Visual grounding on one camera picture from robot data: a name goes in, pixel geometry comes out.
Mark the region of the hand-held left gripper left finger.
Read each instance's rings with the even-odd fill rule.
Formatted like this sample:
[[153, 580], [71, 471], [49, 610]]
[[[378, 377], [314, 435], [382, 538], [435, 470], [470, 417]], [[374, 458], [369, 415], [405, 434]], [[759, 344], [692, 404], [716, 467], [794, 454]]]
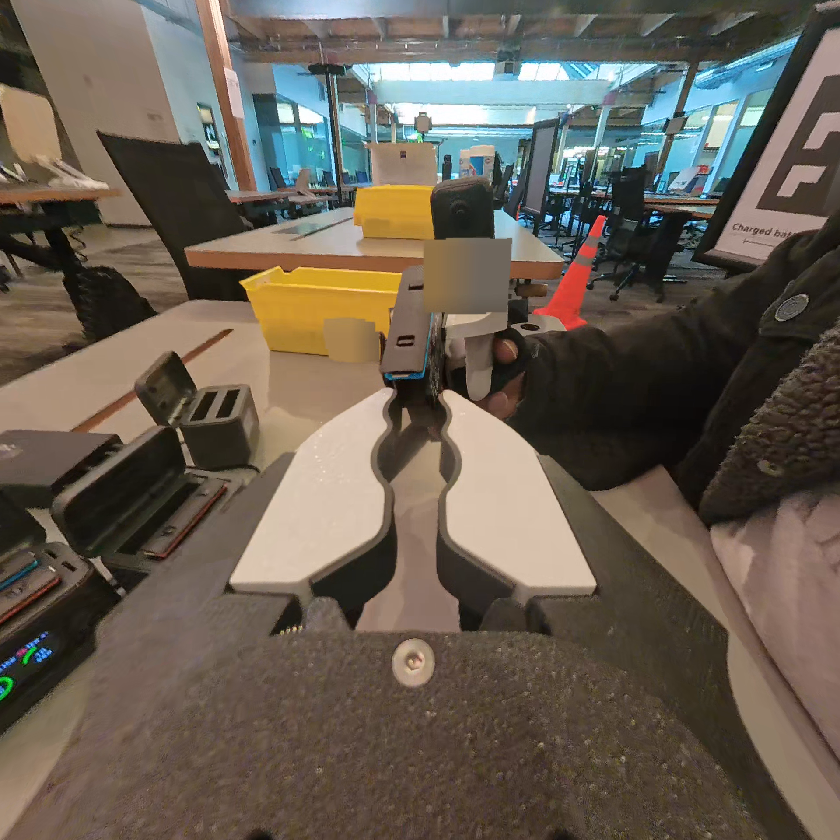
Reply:
[[395, 397], [381, 388], [298, 447], [230, 575], [234, 592], [314, 595], [316, 583], [382, 543], [394, 493], [379, 455]]

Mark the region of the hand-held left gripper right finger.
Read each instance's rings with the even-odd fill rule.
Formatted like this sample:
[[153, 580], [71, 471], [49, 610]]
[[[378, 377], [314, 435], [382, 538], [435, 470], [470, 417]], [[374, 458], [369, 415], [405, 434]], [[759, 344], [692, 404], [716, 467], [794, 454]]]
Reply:
[[458, 600], [585, 596], [596, 582], [537, 451], [463, 396], [440, 396], [437, 576]]

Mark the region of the blue-edged black battery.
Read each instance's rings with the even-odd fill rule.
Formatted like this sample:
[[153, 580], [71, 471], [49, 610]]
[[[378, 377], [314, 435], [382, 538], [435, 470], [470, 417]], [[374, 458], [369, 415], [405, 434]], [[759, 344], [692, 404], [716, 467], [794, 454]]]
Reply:
[[49, 589], [60, 582], [60, 575], [46, 561], [31, 552], [23, 552], [1, 568], [1, 600], [10, 603]]
[[439, 402], [445, 388], [444, 317], [425, 308], [422, 266], [402, 273], [380, 370], [410, 424], [435, 434], [445, 415]]

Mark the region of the black battery charger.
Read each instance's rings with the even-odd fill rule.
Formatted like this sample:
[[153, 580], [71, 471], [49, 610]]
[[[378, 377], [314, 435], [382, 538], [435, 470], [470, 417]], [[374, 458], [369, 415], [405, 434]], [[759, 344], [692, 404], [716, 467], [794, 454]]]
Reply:
[[[72, 550], [88, 560], [99, 560], [115, 586], [130, 592], [257, 475], [252, 465], [220, 471], [188, 465], [177, 432], [156, 426], [63, 489], [52, 502], [50, 514]], [[142, 556], [141, 544], [161, 522], [155, 514], [185, 484], [205, 478], [226, 481], [226, 495], [166, 560]]]
[[92, 562], [48, 542], [39, 522], [2, 494], [1, 568], [23, 552], [55, 567], [62, 582], [1, 632], [1, 733], [92, 653], [99, 622], [119, 600]]
[[259, 416], [246, 384], [198, 387], [182, 358], [163, 353], [134, 383], [155, 424], [181, 433], [195, 467], [212, 471], [250, 463]]

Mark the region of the red-edged black battery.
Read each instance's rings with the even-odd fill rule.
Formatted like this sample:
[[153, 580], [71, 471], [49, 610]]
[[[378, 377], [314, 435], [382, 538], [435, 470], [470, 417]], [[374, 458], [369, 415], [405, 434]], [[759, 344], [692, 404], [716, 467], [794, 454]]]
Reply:
[[152, 560], [166, 560], [226, 495], [227, 489], [227, 482], [217, 478], [185, 484], [155, 514], [161, 522], [141, 544], [140, 554]]
[[53, 592], [62, 582], [58, 570], [46, 564], [40, 564], [33, 570], [19, 576], [2, 588], [1, 591], [1, 632], [9, 628], [24, 615], [36, 602]]

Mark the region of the yellow plastic bin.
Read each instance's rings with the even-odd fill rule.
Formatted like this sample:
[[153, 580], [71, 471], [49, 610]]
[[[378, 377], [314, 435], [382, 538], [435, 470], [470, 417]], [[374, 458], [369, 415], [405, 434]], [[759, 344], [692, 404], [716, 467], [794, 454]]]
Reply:
[[380, 270], [275, 267], [239, 284], [270, 351], [327, 355], [326, 320], [371, 322], [387, 336], [401, 278]]
[[364, 238], [432, 240], [430, 185], [373, 185], [356, 192], [353, 224]]

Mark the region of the black usb hub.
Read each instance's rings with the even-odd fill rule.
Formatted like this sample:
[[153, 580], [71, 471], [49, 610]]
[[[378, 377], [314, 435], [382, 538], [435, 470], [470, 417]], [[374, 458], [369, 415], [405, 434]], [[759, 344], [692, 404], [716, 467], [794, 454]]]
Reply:
[[1, 434], [2, 493], [23, 508], [48, 509], [122, 446], [116, 434], [7, 430]]

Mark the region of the person's right forearm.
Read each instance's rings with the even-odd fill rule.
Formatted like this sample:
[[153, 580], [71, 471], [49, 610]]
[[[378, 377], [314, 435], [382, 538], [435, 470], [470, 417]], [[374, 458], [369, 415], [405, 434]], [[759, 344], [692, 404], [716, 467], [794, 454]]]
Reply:
[[838, 322], [838, 215], [677, 311], [533, 335], [508, 424], [584, 489], [663, 466], [696, 512], [755, 410]]

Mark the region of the person's right hand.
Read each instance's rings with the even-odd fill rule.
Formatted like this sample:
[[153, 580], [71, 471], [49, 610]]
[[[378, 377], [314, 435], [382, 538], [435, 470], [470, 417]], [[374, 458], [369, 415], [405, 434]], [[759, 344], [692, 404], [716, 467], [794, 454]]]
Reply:
[[491, 344], [490, 389], [475, 404], [490, 415], [507, 421], [524, 399], [529, 370], [535, 358], [534, 348], [513, 331], [497, 332]]

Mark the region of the white cardboard box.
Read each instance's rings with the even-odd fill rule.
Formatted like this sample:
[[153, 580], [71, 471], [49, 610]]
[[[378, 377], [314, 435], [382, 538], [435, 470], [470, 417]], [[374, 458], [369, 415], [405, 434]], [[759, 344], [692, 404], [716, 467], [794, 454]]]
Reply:
[[422, 142], [369, 143], [373, 186], [436, 186], [437, 146]]

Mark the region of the orange traffic cone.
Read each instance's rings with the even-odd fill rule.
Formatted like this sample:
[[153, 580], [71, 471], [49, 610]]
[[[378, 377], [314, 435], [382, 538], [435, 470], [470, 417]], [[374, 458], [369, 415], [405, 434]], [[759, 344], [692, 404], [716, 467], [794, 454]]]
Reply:
[[606, 215], [601, 214], [595, 219], [548, 305], [535, 309], [535, 315], [558, 319], [567, 330], [586, 325], [581, 316], [581, 306], [605, 224]]

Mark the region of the wooden table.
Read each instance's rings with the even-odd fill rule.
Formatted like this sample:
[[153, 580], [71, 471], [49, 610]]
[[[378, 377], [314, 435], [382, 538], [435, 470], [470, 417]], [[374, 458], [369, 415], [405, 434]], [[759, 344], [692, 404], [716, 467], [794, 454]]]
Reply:
[[49, 186], [28, 183], [1, 184], [1, 206], [22, 207], [49, 203], [97, 202], [120, 197], [122, 192], [111, 188], [77, 186]]
[[[192, 267], [260, 272], [275, 267], [401, 272], [424, 260], [425, 242], [415, 239], [365, 238], [353, 225], [349, 208], [326, 213], [329, 227], [305, 236], [289, 234], [294, 223], [261, 227], [185, 249]], [[510, 278], [557, 280], [564, 262], [531, 230], [502, 210], [495, 212], [497, 238], [511, 240]]]

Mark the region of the black backpack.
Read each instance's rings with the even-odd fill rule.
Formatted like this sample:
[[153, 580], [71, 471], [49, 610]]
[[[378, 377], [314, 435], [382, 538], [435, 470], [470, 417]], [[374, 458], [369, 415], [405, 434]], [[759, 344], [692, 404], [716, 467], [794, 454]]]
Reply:
[[150, 302], [114, 268], [81, 268], [65, 274], [63, 282], [88, 343], [105, 340], [157, 315]]

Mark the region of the black framed sign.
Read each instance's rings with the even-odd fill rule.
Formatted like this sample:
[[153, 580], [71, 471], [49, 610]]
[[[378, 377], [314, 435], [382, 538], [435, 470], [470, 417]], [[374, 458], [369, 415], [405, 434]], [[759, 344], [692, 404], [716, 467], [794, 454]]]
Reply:
[[814, 6], [694, 260], [757, 267], [838, 211], [838, 178], [839, 3], [825, 2]]

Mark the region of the white chair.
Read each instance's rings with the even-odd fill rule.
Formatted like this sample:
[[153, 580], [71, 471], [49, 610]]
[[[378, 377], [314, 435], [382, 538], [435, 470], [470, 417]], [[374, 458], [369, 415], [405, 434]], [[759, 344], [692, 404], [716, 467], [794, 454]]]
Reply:
[[50, 173], [49, 187], [110, 190], [107, 183], [91, 179], [64, 161], [56, 117], [46, 97], [2, 84], [1, 107], [12, 151], [21, 162], [38, 165]]

